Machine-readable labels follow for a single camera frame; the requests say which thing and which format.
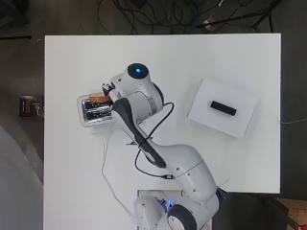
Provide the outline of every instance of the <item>black handle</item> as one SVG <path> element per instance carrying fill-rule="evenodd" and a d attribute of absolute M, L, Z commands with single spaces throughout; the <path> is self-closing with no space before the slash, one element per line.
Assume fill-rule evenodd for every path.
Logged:
<path fill-rule="evenodd" d="M 150 143 L 148 143 L 146 137 L 142 135 L 142 133 L 139 132 L 139 130 L 136 128 L 130 102 L 127 98 L 122 98 L 117 100 L 114 103 L 114 106 L 112 107 L 112 111 L 117 112 L 117 114 L 123 119 L 124 123 L 128 127 L 128 129 L 131 131 L 133 137 L 132 140 L 139 146 L 140 149 L 148 153 L 154 161 L 152 161 L 150 158 L 147 157 L 147 159 L 155 166 L 165 169 L 166 163 L 163 160 L 163 158 L 155 151 L 155 149 L 151 146 Z"/>
<path fill-rule="evenodd" d="M 237 112 L 237 109 L 235 109 L 233 107 L 229 107 L 229 106 L 222 104 L 222 103 L 215 102 L 215 101 L 213 101 L 211 103 L 210 107 L 217 109 L 217 110 L 224 112 L 224 113 L 231 115 L 231 116 L 236 115 L 236 112 Z"/>

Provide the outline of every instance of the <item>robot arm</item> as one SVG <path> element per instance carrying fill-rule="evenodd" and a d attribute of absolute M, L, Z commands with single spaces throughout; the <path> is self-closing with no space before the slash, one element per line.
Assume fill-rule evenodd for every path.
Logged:
<path fill-rule="evenodd" d="M 200 154 L 186 145 L 160 146 L 147 139 L 138 125 L 163 108 L 163 94 L 150 79 L 146 66 L 132 64 L 111 79 L 111 110 L 115 124 L 144 152 L 153 165 L 168 170 L 186 193 L 163 214 L 154 197 L 139 197 L 134 210 L 141 229 L 201 229 L 217 212 L 219 201 L 212 174 Z"/>

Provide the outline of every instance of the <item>gray floor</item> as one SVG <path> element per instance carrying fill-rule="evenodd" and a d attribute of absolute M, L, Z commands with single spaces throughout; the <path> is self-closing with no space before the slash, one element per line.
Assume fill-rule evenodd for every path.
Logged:
<path fill-rule="evenodd" d="M 150 0 L 157 10 L 157 17 L 162 18 L 163 12 L 159 1 Z M 215 4 L 217 0 L 207 0 L 203 9 Z M 240 9 L 237 15 L 244 12 L 257 11 L 264 8 L 270 0 L 254 1 L 248 7 Z M 20 121 L 18 118 L 18 97 L 20 95 L 41 95 L 44 93 L 44 36 L 46 35 L 106 35 L 96 17 L 98 1 L 95 0 L 30 0 L 27 17 L 30 27 L 13 26 L 0 30 L 0 36 L 32 35 L 32 40 L 0 41 L 0 125 L 4 126 L 29 156 L 38 154 L 43 159 L 42 122 Z M 228 18 L 237 8 L 236 0 L 224 0 L 222 7 L 200 17 L 202 22 L 209 15 L 216 19 Z M 307 118 L 306 83 L 306 40 L 307 2 L 284 0 L 273 12 L 273 24 L 276 32 L 282 33 L 282 120 L 292 121 Z M 106 27 L 115 35 L 130 34 L 131 27 L 109 0 L 101 6 L 100 16 Z M 269 24 L 265 21 L 260 31 L 269 32 Z M 148 26 L 135 24 L 138 32 L 148 35 Z M 169 34 L 169 28 L 155 27 L 155 34 Z M 182 33 L 182 29 L 174 30 L 174 34 Z M 188 29 L 189 34 L 206 34 L 206 30 Z M 254 33 L 254 30 L 225 25 L 218 31 L 222 33 Z M 287 198 L 307 199 L 307 123 L 282 126 L 282 188 L 281 196 Z M 34 167 L 38 163 L 31 161 Z M 261 219 L 268 222 L 267 211 L 259 202 L 246 195 L 230 195 L 222 209 L 222 229 L 249 228 L 252 223 Z"/>

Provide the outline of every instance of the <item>blue light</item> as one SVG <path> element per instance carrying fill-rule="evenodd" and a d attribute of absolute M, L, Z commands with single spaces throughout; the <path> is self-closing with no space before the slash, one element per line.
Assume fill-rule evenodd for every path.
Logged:
<path fill-rule="evenodd" d="M 169 199 L 169 208 L 173 207 L 173 201 L 171 199 Z"/>

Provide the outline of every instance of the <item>white table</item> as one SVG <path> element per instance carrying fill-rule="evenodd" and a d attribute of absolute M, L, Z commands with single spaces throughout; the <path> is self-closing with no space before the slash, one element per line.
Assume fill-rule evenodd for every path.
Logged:
<path fill-rule="evenodd" d="M 279 193 L 279 34 L 47 36 L 44 230 L 135 229 L 101 176 L 109 127 L 82 127 L 76 107 L 80 95 L 100 92 L 104 82 L 134 62 L 149 67 L 166 102 L 176 105 L 154 135 L 158 144 L 195 147 L 227 191 Z M 258 98 L 245 139 L 187 120 L 204 77 Z M 168 109 L 143 128 L 151 130 Z M 122 131 L 113 133 L 106 165 L 106 176 L 129 209 L 138 189 L 179 189 L 175 181 L 138 172 L 133 166 L 137 147 L 126 146 L 129 141 Z M 139 165 L 161 173 L 143 156 Z"/>

